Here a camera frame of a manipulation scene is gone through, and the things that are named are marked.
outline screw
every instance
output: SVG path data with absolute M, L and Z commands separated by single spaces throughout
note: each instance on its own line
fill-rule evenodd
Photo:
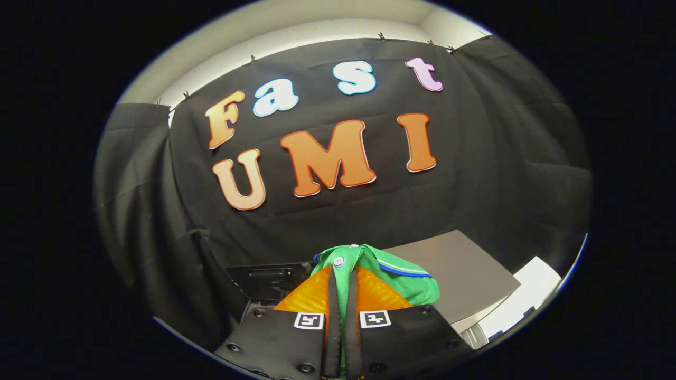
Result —
M 298 370 L 302 373 L 313 373 L 314 366 L 310 363 L 302 363 L 298 366 Z
M 233 352 L 240 352 L 242 350 L 241 347 L 239 347 L 237 344 L 234 343 L 228 343 L 227 348 L 228 350 Z
M 383 372 L 387 366 L 383 363 L 373 363 L 369 369 L 371 372 Z
M 258 369 L 254 369 L 252 372 L 257 374 L 258 376 L 267 377 L 268 379 L 270 378 L 267 373 L 265 373 L 263 371 L 259 371 Z

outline shirt button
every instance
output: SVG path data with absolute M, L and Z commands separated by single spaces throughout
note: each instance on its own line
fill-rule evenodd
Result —
M 345 258 L 343 256 L 338 256 L 335 259 L 333 259 L 333 265 L 336 267 L 341 267 L 345 264 Z

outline pink letter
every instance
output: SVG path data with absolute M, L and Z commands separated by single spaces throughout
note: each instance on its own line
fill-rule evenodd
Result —
M 410 61 L 406 61 L 406 65 L 410 68 L 413 68 L 413 71 L 416 72 L 416 76 L 418 77 L 420 84 L 423 85 L 424 88 L 434 92 L 443 90 L 443 83 L 434 80 L 434 78 L 432 78 L 432 74 L 429 73 L 430 71 L 434 71 L 434 66 L 426 64 L 422 58 L 418 57 L 415 57 Z

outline orange letter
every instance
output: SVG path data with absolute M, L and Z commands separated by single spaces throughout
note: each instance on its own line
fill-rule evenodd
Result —
M 437 165 L 437 159 L 429 150 L 427 138 L 427 123 L 429 118 L 425 114 L 404 114 L 397 118 L 397 122 L 406 130 L 408 138 L 408 153 L 411 157 L 406 164 L 410 172 L 422 172 Z
M 233 176 L 233 161 L 223 160 L 214 165 L 212 171 L 218 177 L 220 188 L 230 206 L 238 210 L 253 210 L 259 208 L 265 201 L 265 185 L 260 176 L 258 163 L 256 160 L 260 157 L 258 149 L 249 149 L 237 156 L 237 162 L 244 165 L 251 184 L 251 195 L 245 197 L 237 190 L 235 178 Z
M 231 103 L 235 101 L 241 103 L 243 100 L 244 93 L 242 91 L 235 91 L 208 109 L 204 114 L 204 116 L 209 118 L 209 126 L 212 130 L 212 139 L 209 141 L 210 149 L 220 147 L 221 144 L 228 141 L 235 134 L 234 129 L 228 128 L 228 121 L 233 124 L 236 123 L 239 111 L 237 104 Z
M 341 185 L 353 187 L 376 180 L 376 173 L 368 167 L 362 132 L 366 126 L 359 120 L 336 124 L 329 143 L 324 149 L 310 133 L 304 130 L 282 137 L 279 142 L 291 154 L 298 186 L 295 196 L 309 197 L 319 193 L 321 187 L 312 180 L 310 170 L 317 174 L 324 186 L 333 189 L 338 179 L 338 167 L 343 164 Z

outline green polo shirt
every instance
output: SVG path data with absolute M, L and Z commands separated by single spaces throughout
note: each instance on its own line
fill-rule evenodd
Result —
M 386 282 L 413 306 L 432 304 L 439 300 L 439 284 L 422 267 L 388 254 L 370 245 L 340 245 L 315 255 L 317 266 L 314 276 L 327 266 L 333 266 L 338 291 L 338 306 L 341 318 L 341 335 L 345 341 L 345 315 L 347 313 L 347 295 L 349 276 L 354 266 L 359 264 Z M 345 350 L 341 359 L 341 378 L 345 373 Z

